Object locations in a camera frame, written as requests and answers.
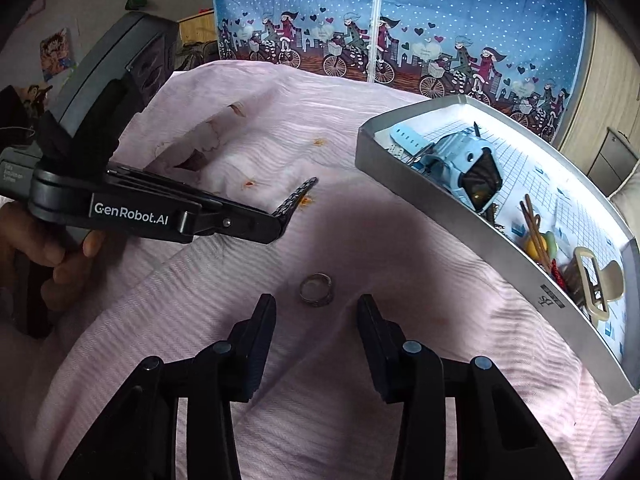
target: bedspread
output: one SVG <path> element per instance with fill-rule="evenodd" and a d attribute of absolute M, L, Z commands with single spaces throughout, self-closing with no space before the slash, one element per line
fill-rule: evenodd
<path fill-rule="evenodd" d="M 355 323 L 364 293 L 442 357 L 489 356 L 574 477 L 599 478 L 638 419 L 640 397 L 611 406 L 495 270 L 354 168 L 358 127 L 421 99 L 270 63 L 222 61 L 174 75 L 130 122 L 115 160 L 267 211 L 308 177 L 319 183 L 268 246 L 219 235 L 186 246 L 112 238 L 87 298 L 32 351 L 19 441 L 34 478 L 57 478 L 140 360 L 195 355 L 246 319 L 264 292 L 278 305 L 264 377 L 250 403 L 233 406 L 243 478 L 390 477 L 402 407 L 373 388 Z M 329 306 L 298 299 L 314 272 L 335 280 Z M 178 478 L 186 477 L 185 421 L 181 404 Z"/>

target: bed curtain with cartoon print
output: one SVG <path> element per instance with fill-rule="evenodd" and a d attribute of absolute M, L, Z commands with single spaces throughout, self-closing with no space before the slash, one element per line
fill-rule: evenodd
<path fill-rule="evenodd" d="M 580 60 L 584 0 L 214 0 L 222 59 L 426 97 L 469 94 L 550 140 Z"/>

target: white wall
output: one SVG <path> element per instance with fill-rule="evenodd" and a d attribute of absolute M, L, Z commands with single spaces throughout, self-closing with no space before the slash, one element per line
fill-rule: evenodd
<path fill-rule="evenodd" d="M 7 85 L 25 87 L 43 82 L 40 68 L 40 41 L 68 28 L 76 63 L 125 12 L 127 0 L 46 0 L 45 10 L 16 28 L 0 52 L 0 89 Z M 149 0 L 143 9 L 171 20 L 179 20 L 200 9 L 213 7 L 212 0 Z M 49 84 L 55 97 L 69 70 L 54 76 Z"/>

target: silver ring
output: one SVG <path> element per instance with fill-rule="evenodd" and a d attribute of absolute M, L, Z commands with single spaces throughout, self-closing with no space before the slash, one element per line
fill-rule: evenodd
<path fill-rule="evenodd" d="M 307 276 L 300 283 L 300 298 L 311 306 L 328 305 L 334 300 L 334 281 L 322 272 Z"/>

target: white zipper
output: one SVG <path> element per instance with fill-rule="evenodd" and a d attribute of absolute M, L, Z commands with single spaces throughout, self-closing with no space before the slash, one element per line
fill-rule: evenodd
<path fill-rule="evenodd" d="M 367 66 L 367 81 L 376 80 L 376 59 L 378 51 L 378 20 L 382 10 L 382 0 L 373 0 L 371 18 L 369 20 L 369 65 Z"/>

